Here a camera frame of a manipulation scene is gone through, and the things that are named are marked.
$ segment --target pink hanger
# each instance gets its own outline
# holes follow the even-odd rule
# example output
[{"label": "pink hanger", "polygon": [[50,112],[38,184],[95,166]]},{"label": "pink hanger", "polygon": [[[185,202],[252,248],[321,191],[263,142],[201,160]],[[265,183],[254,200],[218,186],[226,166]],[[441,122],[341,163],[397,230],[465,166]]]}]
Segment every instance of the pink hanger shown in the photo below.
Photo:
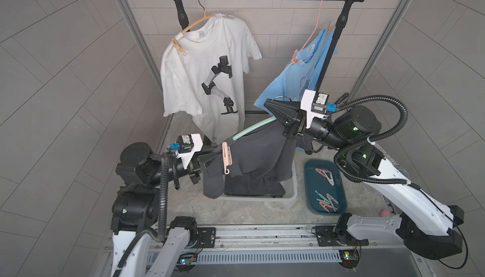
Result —
[{"label": "pink hanger", "polygon": [[[318,8],[318,15],[317,15],[317,24],[315,25],[315,28],[313,29],[313,32],[311,32],[310,34],[310,37],[306,40],[305,44],[303,45],[303,47],[300,49],[300,52],[306,47],[306,44],[310,41],[310,38],[313,36],[313,33],[315,33],[315,31],[317,30],[318,27],[318,20],[320,19],[320,10],[322,9],[322,2],[324,2],[324,0],[321,0],[320,1],[320,7]],[[298,50],[295,50],[295,53],[293,54],[293,57],[292,57],[292,63],[293,64],[297,64],[299,63],[300,61],[302,61],[301,59],[300,60],[296,60],[296,53],[298,52]]]}]

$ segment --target pink clothespin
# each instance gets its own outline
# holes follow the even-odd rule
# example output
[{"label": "pink clothespin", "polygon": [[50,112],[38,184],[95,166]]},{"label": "pink clothespin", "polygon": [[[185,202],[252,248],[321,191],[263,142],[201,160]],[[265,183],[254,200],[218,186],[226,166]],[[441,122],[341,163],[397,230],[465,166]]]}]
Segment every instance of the pink clothespin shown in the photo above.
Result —
[{"label": "pink clothespin", "polygon": [[224,163],[224,174],[229,174],[229,165],[232,165],[231,149],[227,142],[222,142],[222,161]]},{"label": "pink clothespin", "polygon": [[326,204],[325,202],[322,202],[322,201],[320,201],[320,202],[319,202],[319,204],[320,204],[320,207],[324,208],[324,210],[325,210],[325,211],[327,211],[328,213],[330,213],[330,210],[329,210],[329,209],[327,209],[327,207],[329,207],[329,208],[333,209],[334,211],[337,209],[337,208],[336,208],[336,207],[334,207],[333,205]]},{"label": "pink clothespin", "polygon": [[335,185],[335,182],[333,180],[333,175],[332,175],[332,172],[331,171],[322,170],[320,168],[316,168],[315,171],[317,173],[319,173],[320,175],[322,175],[323,177],[327,178],[327,180],[328,180],[328,182],[330,183],[331,186],[334,186]]}]

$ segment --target laundry basket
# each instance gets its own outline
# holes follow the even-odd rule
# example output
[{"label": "laundry basket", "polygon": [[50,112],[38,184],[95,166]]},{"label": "laundry basket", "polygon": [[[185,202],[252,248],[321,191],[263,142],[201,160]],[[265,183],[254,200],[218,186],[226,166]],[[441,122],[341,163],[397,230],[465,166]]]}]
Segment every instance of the laundry basket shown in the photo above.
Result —
[{"label": "laundry basket", "polygon": [[271,201],[271,202],[288,202],[296,200],[298,196],[298,191],[296,190],[296,169],[295,161],[292,163],[292,177],[288,180],[281,182],[281,185],[285,189],[285,195],[282,197],[271,197],[266,196],[229,196],[222,194],[219,196],[218,200],[236,200],[236,201]]}]

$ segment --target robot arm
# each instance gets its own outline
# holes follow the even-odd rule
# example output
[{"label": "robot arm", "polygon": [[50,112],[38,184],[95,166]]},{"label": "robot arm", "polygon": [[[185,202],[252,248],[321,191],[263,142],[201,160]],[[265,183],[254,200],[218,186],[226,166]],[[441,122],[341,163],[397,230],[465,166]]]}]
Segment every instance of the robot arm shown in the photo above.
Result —
[{"label": "robot arm", "polygon": [[[397,125],[382,134],[372,111],[359,105],[376,100],[394,104],[401,113]],[[302,136],[309,143],[316,141],[322,147],[338,149],[334,162],[345,177],[366,182],[403,211],[392,217],[344,213],[333,228],[332,239],[344,245],[365,239],[403,242],[411,251],[433,260],[461,253],[462,243],[468,250],[463,235],[453,230],[463,223],[463,210],[427,195],[375,146],[375,141],[395,134],[405,124],[407,109],[398,99],[368,96],[336,106],[328,103],[326,94],[306,90],[301,102],[268,99],[265,107],[285,125],[284,136]],[[328,117],[339,110],[348,111],[331,122]],[[321,149],[309,148],[314,153]],[[112,268],[113,276],[143,276],[151,240],[164,245],[149,276],[169,275],[180,252],[198,241],[193,217],[177,217],[170,224],[167,237],[168,182],[178,183],[178,177],[190,175],[192,183],[197,183],[204,165],[218,154],[212,153],[215,147],[203,146],[198,134],[180,136],[169,149],[158,155],[148,144],[139,142],[126,147],[120,156],[116,173],[127,186],[120,189],[112,208],[113,263],[118,263]],[[156,232],[151,226],[157,219],[161,228]]]}]

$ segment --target clothes hanger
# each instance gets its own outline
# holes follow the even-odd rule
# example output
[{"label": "clothes hanger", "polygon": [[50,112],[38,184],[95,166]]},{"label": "clothes hanger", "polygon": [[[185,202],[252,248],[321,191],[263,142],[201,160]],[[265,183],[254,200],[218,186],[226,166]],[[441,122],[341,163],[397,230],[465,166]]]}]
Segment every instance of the clothes hanger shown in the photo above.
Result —
[{"label": "clothes hanger", "polygon": [[[210,15],[206,15],[206,8],[200,3],[200,0],[197,0],[199,2],[199,5],[204,9],[204,17],[202,17],[201,19],[197,20],[196,22],[192,23],[191,25],[189,25],[188,27],[186,27],[185,29],[182,30],[182,34],[185,34],[186,32],[188,32],[190,29],[192,29],[193,27],[197,26],[199,23],[209,19],[209,18],[212,18],[212,17],[216,17],[215,14],[210,14]],[[224,17],[225,18],[229,18],[229,19],[234,19],[234,17],[230,17],[229,16],[229,13],[224,13]],[[172,42],[174,44],[174,47],[179,50],[180,52],[182,52],[182,55],[187,55],[187,53],[185,53],[185,50],[182,48],[182,46],[179,44],[179,42],[174,38],[172,38]]]},{"label": "clothes hanger", "polygon": [[[318,8],[318,15],[317,15],[317,25],[315,25],[315,28],[313,29],[313,32],[311,32],[310,34],[310,37],[306,40],[305,44],[303,45],[303,47],[300,49],[300,52],[303,51],[303,49],[306,47],[306,44],[310,41],[311,37],[313,36],[313,33],[315,33],[315,31],[317,30],[318,27],[318,21],[320,19],[320,10],[322,9],[322,2],[324,2],[324,0],[321,0],[320,1],[320,7]],[[296,54],[298,53],[298,50],[295,50],[295,53],[293,53],[293,57],[292,57],[292,63],[293,64],[297,64],[299,63],[300,61],[302,61],[301,59],[299,60],[296,60]]]}]

